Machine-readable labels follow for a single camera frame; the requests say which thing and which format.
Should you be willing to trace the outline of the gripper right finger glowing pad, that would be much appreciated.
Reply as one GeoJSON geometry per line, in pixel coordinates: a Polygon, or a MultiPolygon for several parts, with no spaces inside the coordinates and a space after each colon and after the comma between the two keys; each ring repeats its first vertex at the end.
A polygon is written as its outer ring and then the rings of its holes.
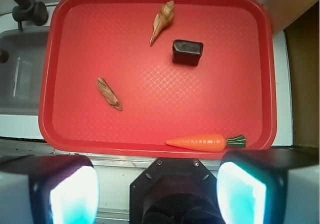
{"type": "Polygon", "coordinates": [[[319,150],[228,151],[218,169],[216,194],[227,224],[318,224],[319,150]]]}

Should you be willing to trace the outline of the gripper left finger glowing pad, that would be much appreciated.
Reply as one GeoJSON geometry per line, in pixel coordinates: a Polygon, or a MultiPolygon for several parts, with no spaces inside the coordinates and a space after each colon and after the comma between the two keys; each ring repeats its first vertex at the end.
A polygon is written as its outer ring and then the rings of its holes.
{"type": "Polygon", "coordinates": [[[93,224],[100,198],[87,156],[2,156],[2,224],[93,224]]]}

